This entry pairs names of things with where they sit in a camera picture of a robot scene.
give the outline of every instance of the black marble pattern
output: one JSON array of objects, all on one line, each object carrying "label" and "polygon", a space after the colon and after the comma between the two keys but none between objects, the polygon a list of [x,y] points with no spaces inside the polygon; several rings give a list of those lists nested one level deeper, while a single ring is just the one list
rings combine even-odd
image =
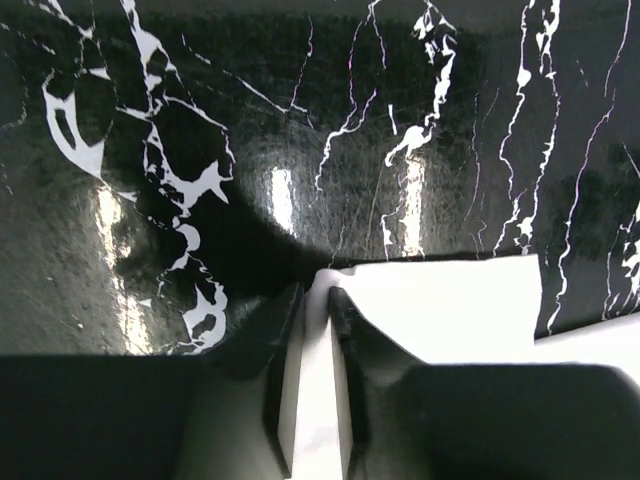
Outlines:
[{"label": "black marble pattern", "polygon": [[319,268],[396,259],[537,253],[538,337],[638,310],[639,22],[2,2],[0,350],[197,353]]}]

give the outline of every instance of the black plastic part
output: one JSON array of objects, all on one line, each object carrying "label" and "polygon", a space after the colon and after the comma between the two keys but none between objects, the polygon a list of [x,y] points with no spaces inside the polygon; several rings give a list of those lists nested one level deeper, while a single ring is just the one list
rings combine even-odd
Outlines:
[{"label": "black plastic part", "polygon": [[2,478],[288,478],[303,294],[204,356],[0,357]]},{"label": "black plastic part", "polygon": [[367,322],[344,290],[331,291],[330,315],[349,372],[350,479],[640,478],[640,402],[621,372],[429,366]]}]

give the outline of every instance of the white surface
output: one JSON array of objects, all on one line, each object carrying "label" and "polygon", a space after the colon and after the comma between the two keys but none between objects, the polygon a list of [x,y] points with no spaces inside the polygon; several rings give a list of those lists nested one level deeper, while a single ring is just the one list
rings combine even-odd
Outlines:
[{"label": "white surface", "polygon": [[294,480],[343,478],[327,328],[332,286],[344,288],[369,322],[431,364],[599,364],[640,385],[640,314],[534,343],[542,294],[535,256],[322,270],[306,299]]}]

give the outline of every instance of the black marble surface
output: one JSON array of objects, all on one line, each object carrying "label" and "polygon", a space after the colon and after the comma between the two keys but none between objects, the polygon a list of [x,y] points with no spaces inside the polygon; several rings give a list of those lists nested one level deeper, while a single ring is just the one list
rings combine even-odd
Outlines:
[{"label": "black marble surface", "polygon": [[319,268],[393,259],[537,253],[537,336],[637,310],[639,22],[3,1],[0,351],[199,352]]}]

